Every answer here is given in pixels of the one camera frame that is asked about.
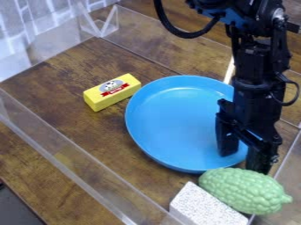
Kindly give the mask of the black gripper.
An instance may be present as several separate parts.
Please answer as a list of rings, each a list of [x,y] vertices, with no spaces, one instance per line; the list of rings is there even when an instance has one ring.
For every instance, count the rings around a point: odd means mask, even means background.
[[[279,162],[277,152],[283,138],[276,129],[280,111],[263,111],[249,104],[236,104],[221,99],[216,116],[216,134],[219,154],[231,156],[239,152],[239,142],[244,142],[248,149],[247,169],[268,174],[273,164]]]

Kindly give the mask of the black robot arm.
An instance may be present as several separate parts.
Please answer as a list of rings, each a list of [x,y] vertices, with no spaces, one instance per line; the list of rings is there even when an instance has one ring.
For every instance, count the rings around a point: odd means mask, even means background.
[[[288,15],[283,0],[186,0],[200,14],[225,23],[232,39],[236,75],[233,99],[219,101],[219,153],[231,156],[248,145],[247,168],[269,173],[283,138],[276,130],[285,100],[284,75],[292,54],[287,45]]]

